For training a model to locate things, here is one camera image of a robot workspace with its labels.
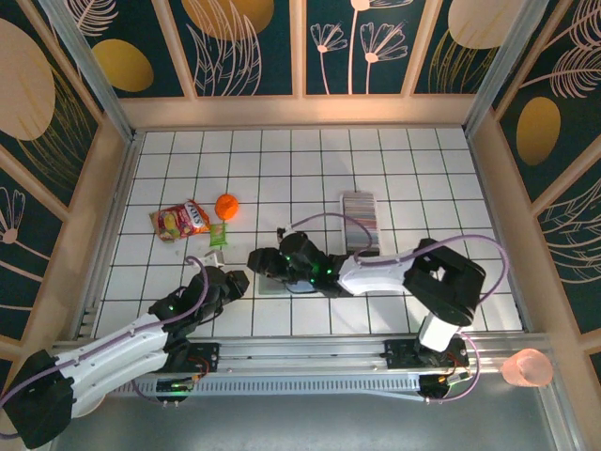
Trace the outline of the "green card holder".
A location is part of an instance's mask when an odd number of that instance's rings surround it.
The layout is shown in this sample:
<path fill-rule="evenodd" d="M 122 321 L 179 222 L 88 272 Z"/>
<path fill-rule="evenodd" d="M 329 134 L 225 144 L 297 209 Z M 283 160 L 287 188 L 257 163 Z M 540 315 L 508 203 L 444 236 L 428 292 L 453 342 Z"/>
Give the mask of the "green card holder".
<path fill-rule="evenodd" d="M 317 291 L 308 282 L 282 282 L 264 275 L 257 278 L 257 293 L 265 296 L 314 295 Z"/>

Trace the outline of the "orange ball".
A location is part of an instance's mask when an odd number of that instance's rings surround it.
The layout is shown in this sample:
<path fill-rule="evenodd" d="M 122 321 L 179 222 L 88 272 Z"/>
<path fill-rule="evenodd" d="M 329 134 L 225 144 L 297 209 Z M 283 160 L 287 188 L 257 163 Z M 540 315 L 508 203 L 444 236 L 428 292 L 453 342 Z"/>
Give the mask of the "orange ball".
<path fill-rule="evenodd" d="M 232 194 L 222 194 L 215 203 L 215 213 L 222 221 L 229 221 L 239 211 L 239 202 Z"/>

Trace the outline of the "orange snack bag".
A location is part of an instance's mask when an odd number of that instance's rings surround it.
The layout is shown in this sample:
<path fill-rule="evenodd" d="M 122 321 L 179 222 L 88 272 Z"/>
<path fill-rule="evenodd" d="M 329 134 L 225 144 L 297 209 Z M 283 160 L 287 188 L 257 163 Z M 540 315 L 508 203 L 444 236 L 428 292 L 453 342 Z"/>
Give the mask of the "orange snack bag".
<path fill-rule="evenodd" d="M 210 220 L 192 199 L 149 214 L 155 234 L 161 241 L 173 242 L 208 232 Z"/>

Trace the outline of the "pink plastic cup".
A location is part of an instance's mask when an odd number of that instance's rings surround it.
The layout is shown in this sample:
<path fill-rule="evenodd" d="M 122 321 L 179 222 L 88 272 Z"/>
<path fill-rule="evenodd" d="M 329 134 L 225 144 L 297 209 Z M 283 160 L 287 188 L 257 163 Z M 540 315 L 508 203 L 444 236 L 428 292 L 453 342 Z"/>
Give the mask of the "pink plastic cup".
<path fill-rule="evenodd" d="M 518 387 L 544 387 L 553 379 L 553 365 L 539 350 L 520 350 L 501 365 L 503 379 Z"/>

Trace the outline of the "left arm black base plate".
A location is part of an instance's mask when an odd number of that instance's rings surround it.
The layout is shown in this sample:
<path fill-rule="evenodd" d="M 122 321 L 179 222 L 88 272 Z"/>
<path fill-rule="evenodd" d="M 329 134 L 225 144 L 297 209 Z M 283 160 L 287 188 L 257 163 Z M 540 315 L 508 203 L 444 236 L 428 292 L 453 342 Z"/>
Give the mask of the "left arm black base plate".
<path fill-rule="evenodd" d="M 216 372 L 220 357 L 220 344 L 184 343 L 169 354 L 161 372 L 200 373 Z"/>

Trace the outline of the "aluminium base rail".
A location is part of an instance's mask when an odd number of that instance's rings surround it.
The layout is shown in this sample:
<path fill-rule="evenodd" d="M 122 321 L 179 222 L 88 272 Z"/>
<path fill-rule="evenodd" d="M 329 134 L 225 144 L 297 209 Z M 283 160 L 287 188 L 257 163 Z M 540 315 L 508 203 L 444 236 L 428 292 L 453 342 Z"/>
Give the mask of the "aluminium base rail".
<path fill-rule="evenodd" d="M 481 370 L 494 373 L 520 350 L 536 349 L 553 357 L 545 334 L 470 333 L 480 352 Z M 384 342 L 392 334 L 341 336 L 193 338 L 218 343 L 217 374 L 233 376 L 309 376 L 382 373 L 388 370 Z"/>

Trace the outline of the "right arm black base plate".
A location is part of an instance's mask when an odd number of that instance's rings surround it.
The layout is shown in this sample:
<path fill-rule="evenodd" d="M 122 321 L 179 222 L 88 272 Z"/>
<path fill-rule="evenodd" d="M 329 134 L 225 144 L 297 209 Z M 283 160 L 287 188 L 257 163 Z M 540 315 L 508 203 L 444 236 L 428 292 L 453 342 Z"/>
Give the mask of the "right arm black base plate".
<path fill-rule="evenodd" d="M 399 338 L 384 341 L 384 351 L 379 355 L 389 369 L 429 369 L 469 366 L 465 342 L 453 338 L 445 351 L 435 351 L 422 346 L 417 339 Z"/>

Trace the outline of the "aluminium frame post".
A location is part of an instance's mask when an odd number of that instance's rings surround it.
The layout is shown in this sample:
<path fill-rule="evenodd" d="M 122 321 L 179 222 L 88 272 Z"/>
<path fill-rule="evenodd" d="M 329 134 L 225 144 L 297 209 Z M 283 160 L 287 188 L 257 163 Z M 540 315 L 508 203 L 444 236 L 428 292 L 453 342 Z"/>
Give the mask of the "aluminium frame post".
<path fill-rule="evenodd" d="M 105 113 L 116 126 L 117 131 L 126 144 L 133 141 L 133 129 L 121 107 L 118 97 L 97 62 L 93 52 L 73 21 L 68 7 L 63 0 L 39 0 L 58 36 L 66 45 L 69 53 L 82 70 L 94 94 L 100 101 Z"/>
<path fill-rule="evenodd" d="M 536 26 L 541 22 L 549 0 L 525 0 L 508 36 L 497 51 L 469 109 L 463 131 L 470 143 L 482 124 L 518 59 L 523 54 Z"/>

